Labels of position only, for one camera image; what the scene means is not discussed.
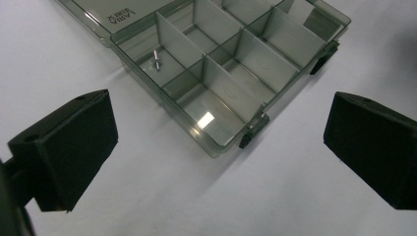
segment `plastic organizer box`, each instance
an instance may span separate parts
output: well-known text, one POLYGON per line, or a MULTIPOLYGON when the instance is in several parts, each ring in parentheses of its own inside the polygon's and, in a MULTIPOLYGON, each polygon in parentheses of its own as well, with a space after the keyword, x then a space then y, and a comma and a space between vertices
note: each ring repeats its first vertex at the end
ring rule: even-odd
POLYGON ((59 0, 210 155, 337 50, 350 19, 321 0, 59 0))

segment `white surface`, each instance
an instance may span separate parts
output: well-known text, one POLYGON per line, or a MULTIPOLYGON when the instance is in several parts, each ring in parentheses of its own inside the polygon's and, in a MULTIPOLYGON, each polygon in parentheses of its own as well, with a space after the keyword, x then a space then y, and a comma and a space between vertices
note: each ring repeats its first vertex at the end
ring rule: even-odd
POLYGON ((50 235, 416 235, 323 145, 337 90, 417 119, 417 1, 328 0, 353 23, 339 51, 246 150, 209 158, 52 0, 0 2, 0 156, 68 100, 110 90, 120 141, 75 210, 28 209, 50 235))

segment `metal pin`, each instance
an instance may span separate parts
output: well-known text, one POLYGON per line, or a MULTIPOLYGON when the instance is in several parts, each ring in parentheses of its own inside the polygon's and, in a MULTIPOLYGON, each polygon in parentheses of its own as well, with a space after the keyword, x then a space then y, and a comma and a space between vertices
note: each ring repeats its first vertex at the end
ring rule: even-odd
POLYGON ((154 60, 156 71, 159 71, 161 63, 160 63, 160 58, 158 57, 156 50, 153 51, 153 60, 154 60))

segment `open lid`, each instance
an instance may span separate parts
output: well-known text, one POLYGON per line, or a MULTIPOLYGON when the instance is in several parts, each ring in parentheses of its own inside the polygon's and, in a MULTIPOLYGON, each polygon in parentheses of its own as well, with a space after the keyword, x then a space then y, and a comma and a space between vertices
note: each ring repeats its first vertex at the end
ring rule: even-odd
POLYGON ((105 46, 111 34, 173 0, 58 0, 105 46))

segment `gray translucent plastic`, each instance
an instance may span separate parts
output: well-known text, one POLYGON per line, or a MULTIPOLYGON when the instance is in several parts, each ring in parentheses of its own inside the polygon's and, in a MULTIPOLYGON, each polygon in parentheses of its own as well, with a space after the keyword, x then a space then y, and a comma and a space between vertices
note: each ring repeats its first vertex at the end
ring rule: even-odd
POLYGON ((255 136, 350 23, 321 0, 171 0, 147 14, 134 0, 60 1, 211 156, 255 136), (120 9, 135 14, 116 28, 104 16, 120 9))

